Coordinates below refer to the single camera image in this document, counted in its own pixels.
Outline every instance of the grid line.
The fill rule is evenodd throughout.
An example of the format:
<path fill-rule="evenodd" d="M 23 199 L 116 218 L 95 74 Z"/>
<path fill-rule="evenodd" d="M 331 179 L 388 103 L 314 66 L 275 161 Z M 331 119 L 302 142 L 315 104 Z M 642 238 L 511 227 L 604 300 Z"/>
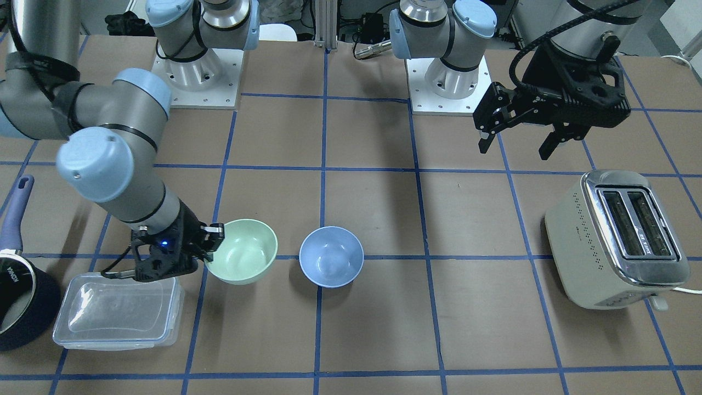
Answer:
<path fill-rule="evenodd" d="M 517 219 L 519 220 L 519 228 L 522 231 L 522 238 L 524 239 L 524 246 L 526 247 L 526 254 L 529 256 L 529 263 L 531 264 L 531 273 L 534 276 L 534 282 L 536 284 L 536 291 L 538 292 L 538 298 L 541 302 L 541 310 L 543 311 L 543 317 L 546 323 L 546 329 L 548 330 L 548 336 L 551 341 L 551 347 L 553 348 L 553 356 L 556 360 L 556 366 L 558 370 L 558 375 L 561 379 L 561 386 L 563 387 L 563 394 L 569 395 L 568 384 L 566 383 L 566 377 L 563 371 L 563 365 L 561 363 L 561 356 L 558 352 L 558 345 L 556 344 L 556 337 L 553 332 L 553 326 L 551 325 L 551 318 L 548 313 L 548 307 L 546 306 L 546 300 L 543 295 L 543 288 L 541 287 L 541 281 L 538 278 L 538 271 L 536 270 L 536 262 L 531 253 L 531 245 L 529 243 L 529 236 L 527 235 L 527 228 L 524 225 L 524 217 L 522 216 L 522 210 L 519 207 L 519 199 L 517 198 L 517 190 L 515 188 L 515 182 L 512 179 L 512 172 L 510 171 L 510 163 L 507 159 L 507 152 L 505 150 L 505 145 L 502 141 L 502 136 L 497 135 L 498 142 L 500 144 L 500 151 L 502 153 L 502 161 L 505 163 L 505 170 L 507 171 L 507 180 L 510 184 L 510 190 L 512 192 L 512 200 L 515 204 L 515 210 L 517 211 Z"/>
<path fill-rule="evenodd" d="M 326 120 L 329 98 L 329 51 L 324 50 L 324 74 L 323 74 L 323 98 L 322 98 L 322 167 L 319 184 L 319 227 L 324 227 L 326 209 Z M 312 395 L 319 395 L 319 371 L 322 363 L 322 287 L 317 286 L 317 303 L 314 311 L 314 378 L 312 381 Z"/>
<path fill-rule="evenodd" d="M 702 365 L 676 365 L 681 371 L 702 371 Z M 607 372 L 666 372 L 669 365 L 620 365 L 620 366 L 578 366 L 563 368 L 564 373 L 607 373 Z M 475 375 L 544 375 L 557 374 L 558 368 L 513 368 L 513 369 L 447 369 L 446 376 L 475 376 Z M 242 373 L 97 373 L 61 374 L 59 381 L 90 381 L 90 380 L 216 380 L 216 379 L 286 379 L 313 378 L 314 372 L 242 372 Z M 321 378 L 332 377 L 438 377 L 440 370 L 342 370 L 320 372 Z M 54 375 L 0 375 L 2 381 L 49 381 Z"/>
<path fill-rule="evenodd" d="M 22 162 L 2 162 L 0 165 L 19 165 Z M 29 161 L 27 166 L 55 166 L 55 162 L 32 162 Z M 156 163 L 154 167 L 169 168 L 169 169 L 221 169 L 218 164 L 192 164 L 192 163 Z M 228 164 L 227 169 L 238 170 L 285 170 L 285 171 L 348 171 L 348 172 L 365 172 L 365 171 L 387 171 L 395 173 L 411 173 L 415 169 L 406 167 L 315 167 L 315 166 L 276 166 L 276 165 L 257 165 L 257 164 Z M 582 171 L 560 171 L 560 170 L 510 170 L 512 174 L 531 174 L 539 176 L 580 176 Z M 502 169 L 440 169 L 426 168 L 419 169 L 420 173 L 454 173 L 454 174 L 507 174 L 506 170 Z M 641 173 L 645 177 L 652 178 L 687 178 L 699 179 L 702 174 L 693 173 Z"/>
<path fill-rule="evenodd" d="M 212 210 L 212 222 L 216 222 L 219 217 L 220 203 L 222 202 L 222 193 L 224 190 L 225 179 L 227 176 L 227 162 L 229 161 L 230 152 L 232 150 L 232 141 L 234 140 L 234 129 L 237 124 L 237 112 L 232 112 L 232 121 L 230 122 L 229 135 L 227 137 L 227 146 L 225 147 L 224 158 L 222 159 L 222 167 L 220 172 L 219 185 L 217 187 L 217 197 L 215 198 L 215 206 Z M 202 277 L 200 280 L 200 292 L 197 296 L 197 306 L 195 307 L 195 319 L 192 324 L 192 334 L 190 335 L 190 346 L 188 347 L 187 360 L 185 362 L 185 378 L 183 378 L 183 386 L 180 389 L 181 395 L 187 395 L 188 376 L 192 370 L 192 360 L 195 355 L 195 345 L 197 344 L 197 333 L 200 327 L 200 318 L 202 317 L 202 306 L 205 300 L 205 287 L 207 286 L 207 266 L 202 266 Z"/>
<path fill-rule="evenodd" d="M 86 37 L 84 39 L 83 44 L 81 45 L 81 48 L 79 50 L 79 53 L 83 51 L 85 48 L 87 41 L 89 37 Z M 327 100 L 351 100 L 351 101 L 396 101 L 398 103 L 408 103 L 409 109 L 410 109 L 410 125 L 411 125 L 411 137 L 412 137 L 412 143 L 413 143 L 413 153 L 415 155 L 415 160 L 416 160 L 416 142 L 414 141 L 414 135 L 413 135 L 413 125 L 412 125 L 412 114 L 411 114 L 411 104 L 409 104 L 409 100 L 407 99 L 393 99 L 393 98 L 384 98 L 384 99 L 370 99 L 370 98 L 353 98 L 353 97 L 342 97 L 342 96 L 327 96 L 326 92 L 326 84 L 327 84 L 327 53 L 325 53 L 325 75 L 324 75 L 324 83 L 325 83 L 325 90 L 324 90 L 324 95 L 323 96 L 296 96 L 296 95 L 269 95 L 269 94 L 256 94 L 256 93 L 242 93 L 243 96 L 266 96 L 266 97 L 283 97 L 283 98 L 295 98 L 295 97 L 301 97 L 301 98 L 315 98 L 315 99 L 322 99 L 325 102 L 325 107 L 324 107 L 324 117 L 326 119 L 326 102 Z M 699 178 L 702 177 L 702 174 L 681 174 L 678 170 L 678 168 L 675 166 L 672 157 L 670 156 L 670 153 L 667 151 L 667 148 L 665 147 L 665 143 L 663 142 L 662 138 L 660 137 L 654 123 L 652 122 L 648 112 L 702 112 L 702 110 L 677 110 L 677 109 L 658 109 L 658 108 L 645 108 L 643 106 L 643 103 L 641 102 L 640 97 L 638 96 L 638 93 L 636 92 L 633 83 L 629 79 L 628 75 L 625 73 L 625 77 L 628 80 L 629 85 L 634 90 L 634 94 L 637 97 L 637 100 L 640 102 L 642 108 L 640 109 L 632 109 L 633 111 L 643 111 L 646 115 L 647 118 L 651 124 L 651 127 L 654 130 L 654 133 L 656 133 L 656 137 L 658 138 L 661 146 L 665 150 L 666 155 L 668 156 L 668 159 L 670 160 L 671 165 L 673 166 L 673 169 L 675 171 L 675 174 L 643 174 L 644 176 L 650 176 L 650 177 L 676 177 L 678 178 L 682 185 L 684 186 L 684 189 L 688 195 L 688 197 L 691 200 L 691 203 L 693 204 L 694 208 L 697 211 L 697 214 L 702 218 L 702 214 L 700 213 L 700 210 L 698 208 L 698 205 L 694 201 L 693 197 L 691 196 L 691 193 L 689 192 L 689 189 L 687 188 L 687 185 L 684 182 L 684 178 Z M 322 172 L 322 193 L 321 193 L 321 203 L 322 207 L 324 206 L 324 175 L 326 170 L 334 170 L 334 171 L 414 171 L 416 173 L 416 180 L 417 180 L 417 186 L 418 186 L 418 194 L 419 194 L 419 199 L 420 199 L 420 213 L 422 214 L 423 218 L 423 201 L 422 201 L 422 195 L 421 195 L 421 189 L 420 189 L 420 173 L 430 173 L 430 172 L 474 172 L 474 173 L 479 173 L 479 172 L 489 172 L 489 173 L 496 173 L 496 174 L 506 174 L 508 176 L 508 179 L 510 180 L 510 187 L 512 188 L 512 194 L 513 198 L 515 200 L 515 208 L 518 213 L 518 217 L 520 220 L 520 226 L 522 227 L 522 234 L 525 237 L 525 245 L 527 248 L 527 255 L 517 255 L 517 256 L 432 256 L 429 254 L 428 250 L 428 244 L 427 244 L 427 238 L 426 238 L 426 227 L 425 227 L 425 222 L 423 218 L 423 232 L 424 232 L 424 243 L 425 243 L 425 255 L 366 255 L 365 259 L 397 259 L 397 257 L 402 257 L 403 259 L 417 259 L 417 260 L 426 260 L 427 265 L 428 265 L 428 281 L 430 282 L 430 287 L 431 287 L 431 293 L 430 297 L 433 295 L 433 287 L 432 287 L 432 278 L 430 277 L 430 260 L 431 259 L 459 259 L 459 260 L 473 260 L 473 259 L 481 259 L 481 260 L 518 260 L 518 259 L 528 259 L 531 264 L 532 264 L 532 269 L 534 270 L 535 268 L 535 263 L 534 259 L 552 259 L 550 255 L 532 255 L 531 254 L 531 248 L 529 246 L 529 241 L 525 233 L 525 228 L 523 224 L 523 218 L 521 216 L 521 212 L 519 210 L 519 203 L 517 200 L 516 196 L 516 191 L 514 189 L 513 181 L 511 179 L 512 174 L 581 174 L 581 173 L 576 173 L 576 172 L 558 172 L 558 171 L 517 171 L 517 170 L 509 170 L 508 163 L 507 163 L 507 157 L 504 153 L 503 150 L 503 160 L 505 162 L 505 171 L 501 170 L 481 170 L 481 169 L 421 169 L 418 166 L 418 161 L 416 160 L 415 163 L 415 168 L 414 169 L 395 169 L 395 168 L 389 168 L 389 169 L 382 169 L 382 168 L 326 168 L 324 159 L 325 156 L 323 156 L 323 162 L 322 162 L 322 167 L 320 168 L 297 168 L 297 167 L 238 167 L 238 166 L 232 166 L 232 165 L 227 165 L 227 158 L 230 153 L 230 147 L 232 143 L 232 137 L 234 133 L 234 121 L 236 117 L 236 112 L 234 112 L 232 116 L 232 125 L 230 127 L 230 136 L 229 136 L 229 141 L 227 142 L 227 151 L 225 153 L 225 160 L 223 162 L 222 166 L 218 165 L 208 165 L 208 164 L 156 164 L 155 167 L 191 167 L 191 168 L 206 168 L 206 169 L 221 169 L 221 176 L 220 176 L 220 185 L 218 188 L 218 195 L 216 198 L 216 206 L 214 209 L 213 213 L 213 221 L 216 220 L 217 214 L 218 214 L 218 209 L 219 209 L 219 204 L 220 204 L 220 199 L 221 195 L 223 192 L 223 184 L 224 184 L 224 179 L 225 179 L 225 173 L 227 169 L 238 169 L 238 168 L 244 168 L 244 169 L 290 169 L 290 170 L 310 170 L 310 171 L 321 171 Z M 500 141 L 501 147 L 502 147 L 502 140 L 501 137 L 498 136 L 498 140 Z M 46 166 L 46 165 L 54 165 L 52 162 L 30 162 L 32 153 L 34 152 L 34 149 L 37 146 L 37 142 L 35 141 L 30 148 L 25 160 L 23 162 L 0 162 L 0 165 L 20 165 L 20 171 L 18 172 L 17 177 L 20 177 L 23 172 L 26 170 L 27 166 Z M 586 151 L 588 154 L 588 159 L 590 160 L 590 164 L 593 169 L 595 169 L 595 163 L 592 160 L 592 157 L 589 153 L 588 147 L 585 144 L 585 141 L 583 141 L 583 149 Z M 6 208 L 6 204 L 8 202 L 8 199 L 10 197 L 10 194 L 6 196 L 6 199 L 4 203 L 2 204 L 2 207 L 0 207 L 0 215 L 2 215 L 3 211 Z M 94 269 L 95 262 L 97 259 L 113 259 L 117 257 L 115 254 L 99 254 L 99 250 L 101 247 L 101 244 L 103 242 L 103 239 L 105 237 L 105 231 L 107 229 L 107 225 L 110 221 L 110 215 L 108 214 L 105 218 L 105 222 L 103 224 L 103 229 L 101 232 L 100 239 L 98 239 L 98 245 L 96 246 L 95 253 L 94 254 L 26 254 L 28 257 L 50 257 L 50 258 L 86 258 L 86 259 L 92 259 L 91 262 L 91 270 Z M 323 221 L 323 215 L 320 216 L 320 223 L 321 225 L 324 224 Z M 277 256 L 277 259 L 297 259 L 298 256 L 295 255 L 279 255 Z M 690 261 L 702 261 L 702 257 L 688 257 Z M 682 388 L 682 383 L 680 382 L 680 379 L 677 375 L 677 371 L 679 370 L 693 370 L 693 371 L 700 371 L 702 370 L 702 365 L 675 365 L 673 363 L 672 357 L 670 356 L 670 352 L 665 344 L 665 339 L 660 331 L 660 327 L 658 326 L 658 323 L 655 319 L 655 315 L 653 314 L 653 311 L 651 310 L 650 304 L 648 302 L 645 302 L 647 305 L 647 309 L 649 311 L 649 315 L 651 317 L 651 320 L 654 324 L 654 327 L 656 328 L 657 335 L 659 337 L 659 340 L 661 341 L 661 346 L 663 347 L 664 352 L 666 353 L 666 357 L 668 358 L 669 365 L 641 365 L 641 366 L 593 366 L 593 367 L 582 367 L 582 368 L 564 368 L 558 363 L 558 368 L 537 368 L 537 369 L 495 369 L 495 370 L 445 370 L 443 368 L 443 364 L 441 361 L 441 354 L 440 354 L 440 343 L 437 343 L 437 352 L 439 356 L 439 365 L 440 369 L 439 370 L 415 370 L 415 371 L 402 371 L 402 370 L 387 370 L 387 371 L 380 371 L 380 372 L 366 372 L 366 371 L 348 371 L 348 372 L 320 372 L 319 371 L 319 365 L 315 363 L 315 369 L 314 372 L 301 372 L 301 373 L 191 373 L 190 368 L 192 367 L 192 357 L 194 353 L 194 344 L 195 344 L 195 339 L 197 337 L 197 326 L 199 324 L 199 319 L 201 313 L 201 308 L 202 308 L 202 302 L 204 299 L 204 289 L 206 285 L 206 274 L 207 274 L 207 269 L 204 268 L 203 270 L 203 280 L 201 283 L 201 288 L 200 288 L 200 295 L 198 299 L 198 306 L 196 309 L 196 317 L 195 317 L 195 322 L 194 322 L 194 329 L 193 329 L 193 334 L 191 336 L 191 348 L 189 350 L 189 355 L 188 355 L 188 365 L 187 369 L 183 374 L 156 374 L 156 375 L 151 375 L 151 374 L 123 374 L 123 375 L 66 375 L 62 374 L 62 363 L 65 362 L 65 356 L 68 350 L 64 349 L 62 352 L 62 357 L 60 359 L 59 365 L 57 366 L 57 371 L 53 375 L 0 375 L 0 381 L 6 381 L 6 380 L 52 380 L 52 390 L 50 394 L 53 394 L 55 391 L 55 386 L 58 384 L 58 381 L 60 380 L 183 380 L 183 388 L 182 388 L 182 393 L 186 394 L 187 393 L 187 381 L 188 380 L 209 380 L 209 379 L 218 379 L 218 378 L 238 378 L 238 379 L 248 379 L 248 378 L 314 378 L 315 382 L 317 383 L 317 387 L 315 389 L 315 395 L 318 393 L 318 381 L 320 377 L 386 377 L 386 376 L 440 376 L 442 378 L 442 390 L 444 391 L 444 394 L 446 393 L 445 389 L 445 377 L 447 375 L 514 375 L 514 374 L 553 374 L 553 373 L 558 373 L 561 378 L 562 378 L 562 384 L 564 385 L 564 390 L 565 393 L 567 394 L 567 388 L 565 387 L 565 381 L 564 381 L 564 373 L 591 373 L 591 372 L 622 372 L 622 371 L 672 371 L 673 375 L 675 376 L 676 383 L 678 384 L 678 387 L 680 389 L 680 393 L 684 394 L 684 389 Z M 540 292 L 540 297 L 542 298 L 542 308 L 544 309 L 545 313 L 545 318 L 547 320 L 547 324 L 549 325 L 550 331 L 552 331 L 552 328 L 550 328 L 550 322 L 549 322 L 549 317 L 548 317 L 548 310 L 545 308 L 544 300 L 543 300 L 543 295 L 542 295 L 542 290 L 541 290 L 541 285 L 538 281 L 538 274 L 534 271 L 535 279 L 536 279 L 536 284 L 537 288 Z M 318 288 L 318 311 L 321 313 L 321 288 Z M 435 305 L 432 306 L 432 314 L 435 315 Z M 321 316 L 318 317 L 318 321 L 321 323 Z M 435 321 L 435 334 L 438 339 L 438 324 L 437 321 Z M 318 342 L 321 337 L 321 331 L 316 333 L 316 339 L 315 342 Z M 552 338 L 552 345 L 555 348 L 555 340 Z"/>
<path fill-rule="evenodd" d="M 417 196 L 419 202 L 419 219 L 422 226 L 422 241 L 424 244 L 424 256 L 427 266 L 427 282 L 429 287 L 429 303 L 432 309 L 432 323 L 434 325 L 434 337 L 437 348 L 437 358 L 439 362 L 439 379 L 441 381 L 442 395 L 449 393 L 446 384 L 446 368 L 444 366 L 444 357 L 441 353 L 441 331 L 439 329 L 439 314 L 437 313 L 436 294 L 434 293 L 434 276 L 432 274 L 432 260 L 429 251 L 429 235 L 427 232 L 427 219 L 424 210 L 424 197 L 422 193 L 422 180 L 419 172 L 419 154 L 417 152 L 417 140 L 414 134 L 414 119 L 412 116 L 411 99 L 407 101 L 407 112 L 409 113 L 409 136 L 412 143 L 412 158 L 414 161 L 414 177 L 417 183 Z"/>
<path fill-rule="evenodd" d="M 632 92 L 634 93 L 634 96 L 636 97 L 636 100 L 639 102 L 641 105 L 641 109 L 646 115 L 646 119 L 649 121 L 651 128 L 653 129 L 653 132 L 656 135 L 656 138 L 658 139 L 658 142 L 661 144 L 661 148 L 663 149 L 665 156 L 668 158 L 668 161 L 670 162 L 670 165 L 673 167 L 673 171 L 677 174 L 678 180 L 680 180 L 680 183 L 682 184 L 683 189 L 685 190 L 685 193 L 687 194 L 687 197 L 690 199 L 690 203 L 692 203 L 693 208 L 697 212 L 697 215 L 700 219 L 702 219 L 702 213 L 700 213 L 700 209 L 695 203 L 694 198 L 692 197 L 692 194 L 690 193 L 689 189 L 687 188 L 687 184 L 685 183 L 685 180 L 680 174 L 680 171 L 678 170 L 677 166 L 675 165 L 675 161 L 673 160 L 672 155 L 670 154 L 670 151 L 668 151 L 668 147 L 665 146 L 665 142 L 663 142 L 663 139 L 661 138 L 660 133 L 658 132 L 658 129 L 656 128 L 656 125 L 653 122 L 653 119 L 651 118 L 651 115 L 649 114 L 648 109 L 646 109 L 646 106 L 644 105 L 643 101 L 641 100 L 641 96 L 639 95 L 636 87 L 634 86 L 634 83 L 631 81 L 631 78 L 629 78 L 629 74 L 626 72 L 626 69 L 624 68 L 624 65 L 619 61 L 619 59 L 616 59 L 617 63 L 622 69 L 622 72 L 624 74 L 624 77 L 626 78 L 627 83 L 629 83 L 629 86 L 631 87 Z M 663 353 L 665 354 L 665 358 L 668 360 L 668 365 L 670 367 L 671 372 L 673 373 L 673 377 L 675 378 L 675 384 L 677 385 L 678 390 L 680 391 L 680 395 L 685 395 L 685 389 L 682 385 L 682 381 L 680 380 L 680 375 L 677 373 L 677 367 L 675 366 L 675 362 L 673 361 L 673 357 L 670 354 L 670 350 L 668 349 L 668 345 L 665 342 L 665 337 L 663 336 L 663 332 L 661 331 L 661 327 L 658 324 L 658 320 L 656 320 L 656 316 L 651 309 L 651 304 L 649 303 L 648 300 L 644 301 L 646 304 L 646 309 L 649 312 L 649 317 L 651 319 L 651 323 L 654 326 L 654 329 L 656 330 L 656 335 L 658 336 L 658 340 L 661 343 L 661 347 L 663 348 Z"/>

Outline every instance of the light blue joint cap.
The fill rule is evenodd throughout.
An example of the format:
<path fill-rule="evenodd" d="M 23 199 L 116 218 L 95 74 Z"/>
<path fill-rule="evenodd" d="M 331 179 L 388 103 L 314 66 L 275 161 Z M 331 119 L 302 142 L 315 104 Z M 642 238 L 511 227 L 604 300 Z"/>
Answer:
<path fill-rule="evenodd" d="M 192 6 L 193 0 L 148 0 L 146 15 L 153 27 L 163 27 L 180 18 Z"/>
<path fill-rule="evenodd" d="M 390 11 L 390 43 L 392 44 L 392 53 L 398 59 L 412 59 L 409 53 L 409 44 L 407 37 L 404 35 L 404 27 L 399 19 L 397 9 Z"/>
<path fill-rule="evenodd" d="M 260 18 L 258 16 L 258 0 L 251 0 L 251 10 L 249 11 L 249 35 L 244 43 L 245 51 L 252 51 L 258 48 L 258 35 L 260 31 Z"/>
<path fill-rule="evenodd" d="M 489 39 L 495 34 L 497 15 L 480 0 L 456 0 L 453 14 L 457 21 L 478 37 Z"/>
<path fill-rule="evenodd" d="M 158 76 L 143 69 L 131 68 L 119 72 L 114 80 L 127 81 L 141 88 L 159 102 L 166 112 L 166 118 L 168 118 L 168 112 L 171 109 L 171 88 Z"/>
<path fill-rule="evenodd" d="M 15 125 L 10 122 L 7 115 L 5 115 L 5 111 L 2 109 L 0 109 L 0 136 L 11 138 L 29 138 L 17 130 Z"/>
<path fill-rule="evenodd" d="M 96 203 L 120 196 L 134 174 L 134 156 L 119 134 L 81 129 L 58 149 L 56 169 L 84 198 Z"/>

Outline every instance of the green bowl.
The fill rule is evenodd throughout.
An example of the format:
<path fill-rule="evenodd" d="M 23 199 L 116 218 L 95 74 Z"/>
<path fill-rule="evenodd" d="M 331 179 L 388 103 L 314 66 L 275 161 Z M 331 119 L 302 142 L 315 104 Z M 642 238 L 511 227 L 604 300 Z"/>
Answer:
<path fill-rule="evenodd" d="M 207 269 L 229 284 L 250 284 L 270 269 L 278 253 L 278 238 L 266 224 L 237 219 L 224 225 L 225 239 L 214 252 Z"/>

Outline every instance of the metal frame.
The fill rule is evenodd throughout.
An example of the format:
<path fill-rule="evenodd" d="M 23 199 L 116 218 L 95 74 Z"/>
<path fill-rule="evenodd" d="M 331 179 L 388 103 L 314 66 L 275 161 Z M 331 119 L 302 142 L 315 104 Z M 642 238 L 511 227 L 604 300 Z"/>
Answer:
<path fill-rule="evenodd" d="M 318 0 L 314 4 L 315 46 L 336 51 L 336 0 Z"/>

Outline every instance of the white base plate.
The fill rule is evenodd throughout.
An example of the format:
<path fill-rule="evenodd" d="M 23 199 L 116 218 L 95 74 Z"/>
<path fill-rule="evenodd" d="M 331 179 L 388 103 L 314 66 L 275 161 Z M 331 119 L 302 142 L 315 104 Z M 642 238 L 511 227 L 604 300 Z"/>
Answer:
<path fill-rule="evenodd" d="M 429 85 L 424 80 L 424 74 L 426 74 L 433 60 L 434 58 L 405 60 L 409 96 L 412 99 L 412 113 L 417 115 L 462 115 L 464 117 L 472 117 L 473 111 L 480 103 L 480 99 L 482 99 L 490 83 L 492 83 L 485 57 L 483 56 L 483 59 L 480 60 L 478 83 L 475 85 L 473 93 L 467 98 L 459 100 L 443 98 L 429 88 Z"/>
<path fill-rule="evenodd" d="M 222 63 L 225 74 L 210 88 L 202 91 L 183 91 L 171 83 L 166 72 L 165 60 L 156 57 L 151 72 L 161 77 L 171 88 L 171 108 L 208 108 L 212 110 L 236 110 L 239 98 L 241 68 L 244 52 L 239 49 L 214 49 Z"/>

